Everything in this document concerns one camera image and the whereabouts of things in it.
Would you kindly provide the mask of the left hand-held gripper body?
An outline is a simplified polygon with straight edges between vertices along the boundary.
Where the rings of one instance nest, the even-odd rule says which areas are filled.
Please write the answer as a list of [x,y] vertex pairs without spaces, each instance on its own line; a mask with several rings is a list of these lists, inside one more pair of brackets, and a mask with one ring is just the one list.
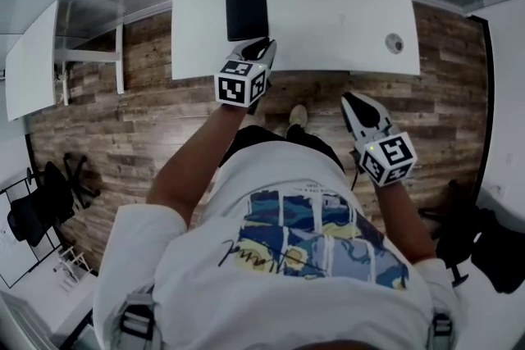
[[252,61],[231,53],[226,64],[214,75],[215,99],[221,104],[245,108],[253,115],[270,86],[272,59]]

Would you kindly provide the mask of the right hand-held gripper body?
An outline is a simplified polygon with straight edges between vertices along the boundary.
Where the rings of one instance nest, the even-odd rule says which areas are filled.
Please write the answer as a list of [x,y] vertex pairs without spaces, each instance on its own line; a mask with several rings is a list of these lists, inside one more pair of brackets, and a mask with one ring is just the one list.
[[358,169],[378,187],[405,179],[418,160],[408,133],[401,132],[390,117],[378,127],[353,132],[353,136]]

